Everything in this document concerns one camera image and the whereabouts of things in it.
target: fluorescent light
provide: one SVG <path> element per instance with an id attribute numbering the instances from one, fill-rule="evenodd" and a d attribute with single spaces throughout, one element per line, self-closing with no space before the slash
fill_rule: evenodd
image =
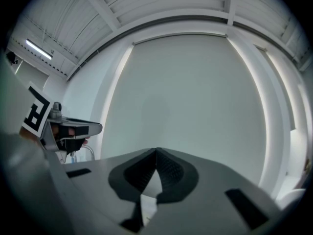
<path id="1" fill-rule="evenodd" d="M 34 43 L 32 43 L 29 39 L 26 40 L 26 43 L 31 46 L 32 48 L 34 48 L 36 51 L 38 51 L 39 53 L 41 53 L 42 55 L 44 55 L 46 58 L 48 59 L 52 59 L 52 56 L 50 54 L 48 54 L 47 52 L 45 52 L 43 49 L 39 48 L 37 45 L 35 45 Z"/>

